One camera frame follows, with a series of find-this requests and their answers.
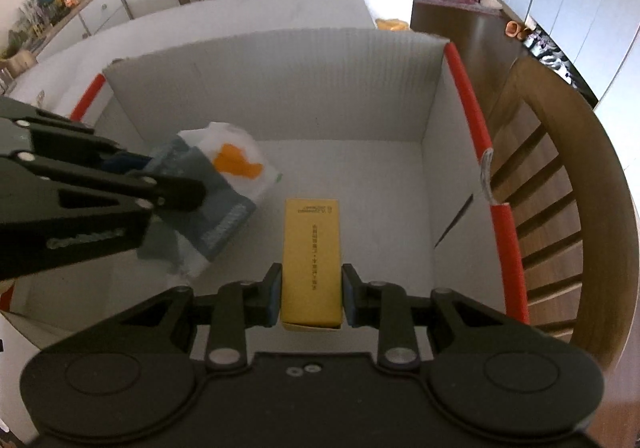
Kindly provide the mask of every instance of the open box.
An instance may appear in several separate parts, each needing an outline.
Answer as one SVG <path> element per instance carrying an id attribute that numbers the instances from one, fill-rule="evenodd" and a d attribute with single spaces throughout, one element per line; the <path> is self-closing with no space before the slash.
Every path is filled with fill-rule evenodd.
<path id="1" fill-rule="evenodd" d="M 95 123 L 98 135 L 149 153 L 180 130 L 225 121 L 249 132 L 283 174 L 194 281 L 196 293 L 260 279 L 281 261 L 286 198 L 338 199 L 342 261 L 364 281 L 396 283 L 417 296 L 449 287 L 527 320 L 511 210 L 492 202 L 483 180 L 491 141 L 446 40 L 272 31 L 115 62 L 104 77 L 74 114 Z M 129 252 L 25 277 L 11 310 L 78 330 L 166 289 L 163 269 Z M 425 334 L 418 336 L 427 349 Z M 375 352 L 376 338 L 348 327 L 247 331 L 252 352 Z"/>

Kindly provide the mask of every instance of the dark wooden floor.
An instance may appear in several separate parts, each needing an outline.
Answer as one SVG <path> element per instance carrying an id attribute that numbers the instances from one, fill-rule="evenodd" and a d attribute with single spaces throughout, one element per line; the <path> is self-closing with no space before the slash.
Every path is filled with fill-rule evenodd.
<path id="1" fill-rule="evenodd" d="M 486 117 L 494 107 L 511 64 L 527 53 L 521 43 L 505 36 L 507 21 L 465 10 L 414 5 L 412 29 L 445 36 L 456 44 Z M 536 322 L 543 322 L 544 318 L 535 316 Z M 618 367 L 606 374 L 606 380 L 606 394 L 590 434 L 605 448 L 633 448 L 640 431 L 638 317 Z"/>

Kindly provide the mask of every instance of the silver screw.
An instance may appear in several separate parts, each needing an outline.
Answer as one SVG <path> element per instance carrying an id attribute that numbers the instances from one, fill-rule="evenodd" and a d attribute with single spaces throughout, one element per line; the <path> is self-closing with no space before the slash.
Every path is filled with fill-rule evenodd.
<path id="1" fill-rule="evenodd" d="M 418 355 L 406 347 L 394 347 L 385 352 L 385 358 L 394 365 L 408 365 L 417 359 Z"/>
<path id="2" fill-rule="evenodd" d="M 300 367 L 289 367 L 287 368 L 287 370 L 285 370 L 285 372 L 287 373 L 287 376 L 291 376 L 292 378 L 299 378 L 305 373 L 305 371 Z"/>
<path id="3" fill-rule="evenodd" d="M 146 199 L 136 199 L 136 204 L 144 209 L 154 209 L 154 205 Z"/>
<path id="4" fill-rule="evenodd" d="M 310 374 L 317 374 L 321 370 L 322 367 L 315 363 L 309 363 L 308 365 L 305 365 L 305 372 L 308 372 Z"/>
<path id="5" fill-rule="evenodd" d="M 216 365 L 233 365 L 240 361 L 240 352 L 223 347 L 209 352 L 209 361 Z"/>
<path id="6" fill-rule="evenodd" d="M 36 160 L 36 156 L 29 152 L 20 152 L 18 153 L 18 159 L 25 162 L 31 162 Z"/>

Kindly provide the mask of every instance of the white table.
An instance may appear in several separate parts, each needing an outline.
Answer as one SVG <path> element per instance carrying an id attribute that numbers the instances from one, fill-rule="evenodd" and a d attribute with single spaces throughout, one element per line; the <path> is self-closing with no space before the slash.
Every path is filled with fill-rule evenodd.
<path id="1" fill-rule="evenodd" d="M 11 97 L 68 116 L 95 76 L 118 58 L 247 34 L 306 28 L 374 28 L 364 0 L 205 0 L 157 12 L 96 34 L 18 78 Z"/>

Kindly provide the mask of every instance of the small yellow carton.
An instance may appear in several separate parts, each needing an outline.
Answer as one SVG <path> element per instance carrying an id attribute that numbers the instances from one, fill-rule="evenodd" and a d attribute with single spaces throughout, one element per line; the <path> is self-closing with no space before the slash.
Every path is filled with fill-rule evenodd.
<path id="1" fill-rule="evenodd" d="M 342 323 L 338 201 L 287 199 L 281 319 L 292 331 Z"/>

